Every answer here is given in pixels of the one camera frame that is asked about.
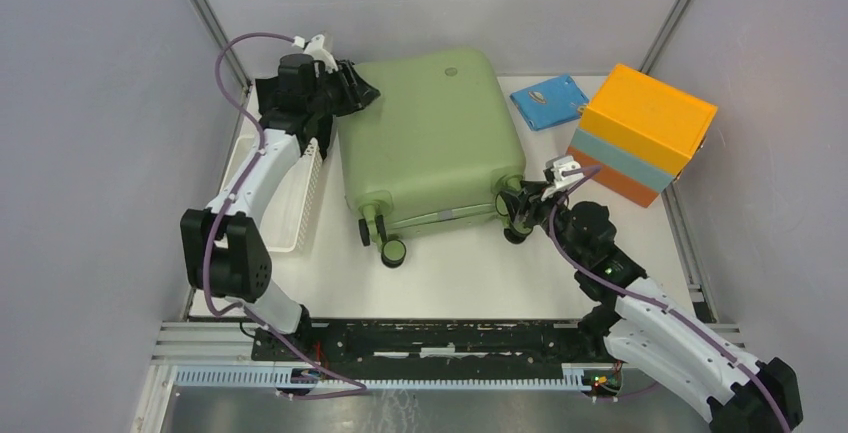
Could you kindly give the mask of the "green hard-shell suitcase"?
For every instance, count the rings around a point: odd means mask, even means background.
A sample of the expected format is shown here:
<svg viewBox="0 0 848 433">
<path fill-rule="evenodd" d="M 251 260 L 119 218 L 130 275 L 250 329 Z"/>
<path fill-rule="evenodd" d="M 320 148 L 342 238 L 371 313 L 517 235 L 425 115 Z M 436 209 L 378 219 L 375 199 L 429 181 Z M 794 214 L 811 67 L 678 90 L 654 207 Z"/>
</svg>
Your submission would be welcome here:
<svg viewBox="0 0 848 433">
<path fill-rule="evenodd" d="M 346 203 L 389 268 L 405 239 L 490 219 L 520 191 L 526 156 L 494 68 L 473 47 L 356 65 L 380 95 L 338 119 Z"/>
</svg>

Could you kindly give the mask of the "white plastic basket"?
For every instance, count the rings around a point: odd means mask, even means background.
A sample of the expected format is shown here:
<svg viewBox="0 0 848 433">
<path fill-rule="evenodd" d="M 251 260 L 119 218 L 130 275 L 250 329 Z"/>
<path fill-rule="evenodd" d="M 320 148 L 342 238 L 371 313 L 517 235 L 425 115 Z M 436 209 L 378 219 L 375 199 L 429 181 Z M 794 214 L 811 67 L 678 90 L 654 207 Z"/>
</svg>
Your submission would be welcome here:
<svg viewBox="0 0 848 433">
<path fill-rule="evenodd" d="M 269 252 L 293 253 L 305 242 L 317 191 L 323 163 L 319 142 L 311 139 L 302 156 L 295 159 L 299 146 L 286 143 L 281 134 L 273 133 L 263 159 L 252 169 L 237 193 L 232 194 L 231 188 L 256 151 L 254 137 L 238 137 L 222 188 L 207 207 L 216 214 L 225 199 L 231 198 L 233 203 L 227 213 L 243 212 L 252 218 Z"/>
</svg>

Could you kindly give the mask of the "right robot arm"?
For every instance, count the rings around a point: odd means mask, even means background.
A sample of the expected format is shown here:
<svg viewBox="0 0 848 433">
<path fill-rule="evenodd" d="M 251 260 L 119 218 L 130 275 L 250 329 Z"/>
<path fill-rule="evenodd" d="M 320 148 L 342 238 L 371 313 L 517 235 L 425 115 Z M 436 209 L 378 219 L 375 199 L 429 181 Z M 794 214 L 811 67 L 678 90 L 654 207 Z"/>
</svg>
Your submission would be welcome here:
<svg viewBox="0 0 848 433">
<path fill-rule="evenodd" d="M 607 207 L 568 203 L 544 182 L 497 194 L 512 242 L 541 228 L 596 307 L 582 318 L 580 353 L 639 369 L 697 412 L 713 432 L 791 432 L 804 412 L 795 370 L 764 361 L 674 302 L 615 242 Z"/>
</svg>

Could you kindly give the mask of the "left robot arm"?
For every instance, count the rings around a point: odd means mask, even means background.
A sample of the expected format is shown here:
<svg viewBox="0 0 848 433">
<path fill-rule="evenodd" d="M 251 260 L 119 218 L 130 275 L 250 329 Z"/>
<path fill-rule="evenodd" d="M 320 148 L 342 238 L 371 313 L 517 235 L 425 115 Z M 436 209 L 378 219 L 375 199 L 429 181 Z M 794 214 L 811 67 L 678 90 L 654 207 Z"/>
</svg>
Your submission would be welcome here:
<svg viewBox="0 0 848 433">
<path fill-rule="evenodd" d="M 380 92 L 353 62 L 330 68 L 305 53 L 281 57 L 276 76 L 259 81 L 258 89 L 258 133 L 247 158 L 205 208 L 185 211 L 180 233 L 189 284 L 276 332 L 278 350 L 297 361 L 314 347 L 309 312 L 273 283 L 260 223 L 310 143 L 330 133 L 334 118 L 365 109 Z"/>
</svg>

